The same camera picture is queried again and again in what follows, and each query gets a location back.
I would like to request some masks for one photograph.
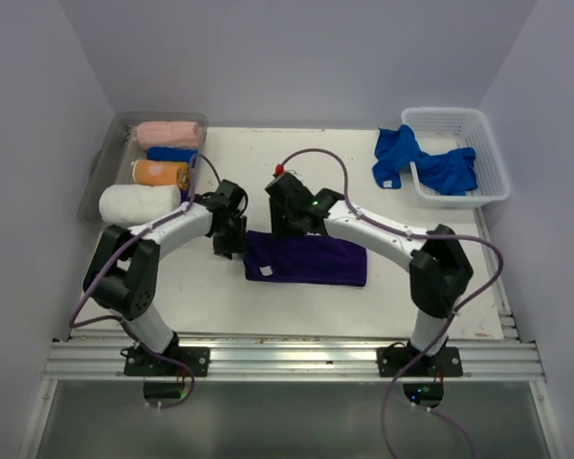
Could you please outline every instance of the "folded towel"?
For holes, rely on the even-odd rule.
[[[192,121],[145,121],[136,128],[136,139],[145,150],[151,146],[197,150],[202,143],[200,128]]]
[[[457,148],[444,155],[421,151],[414,133],[406,125],[397,131],[379,129],[374,155],[378,162],[372,167],[376,184],[381,188],[402,186],[400,171],[413,162],[419,181],[440,194],[463,196],[478,188],[475,175],[476,152],[473,148]]]
[[[175,163],[189,163],[191,157],[198,150],[185,150],[171,146],[151,146],[146,150],[146,158],[152,161],[172,161]]]
[[[131,227],[160,218],[180,204],[175,185],[112,185],[99,198],[99,213],[108,224]]]
[[[363,287],[367,278],[365,249],[327,236],[277,239],[248,231],[244,263],[246,278],[263,282]]]

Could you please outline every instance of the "glass panel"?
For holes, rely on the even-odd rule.
[[[527,383],[447,383],[439,409],[472,434],[481,458],[546,458]],[[377,383],[203,382],[159,412],[141,382],[62,382],[38,457],[78,459],[387,457]],[[401,391],[389,437],[410,458],[468,458],[452,425],[413,409]]]

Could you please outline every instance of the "white wall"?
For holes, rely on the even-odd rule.
[[[574,457],[574,0],[540,0],[481,107],[513,179],[486,215]]]
[[[477,106],[536,0],[60,0],[117,111],[377,126]]]
[[[0,0],[0,459],[80,292],[93,240],[77,204],[111,117],[57,2]]]

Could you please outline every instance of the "blue rolled towel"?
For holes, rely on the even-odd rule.
[[[277,239],[247,231],[244,263],[253,281],[363,287],[367,280],[365,249],[328,236]]]
[[[189,163],[198,150],[185,150],[171,146],[151,146],[146,150],[146,158],[151,161],[172,161],[174,163]]]
[[[400,171],[414,162],[419,181],[438,193],[463,196],[478,188],[475,175],[476,152],[473,148],[456,148],[444,155],[429,155],[419,148],[414,133],[406,125],[397,131],[379,129],[372,167],[376,184],[381,188],[400,188]]]

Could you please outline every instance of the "orange rolled towel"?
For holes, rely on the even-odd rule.
[[[187,163],[166,163],[150,160],[137,160],[132,169],[134,182],[140,185],[177,185],[188,189]]]
[[[202,143],[200,127],[192,121],[146,121],[136,128],[136,138],[143,149],[172,146],[197,150]]]

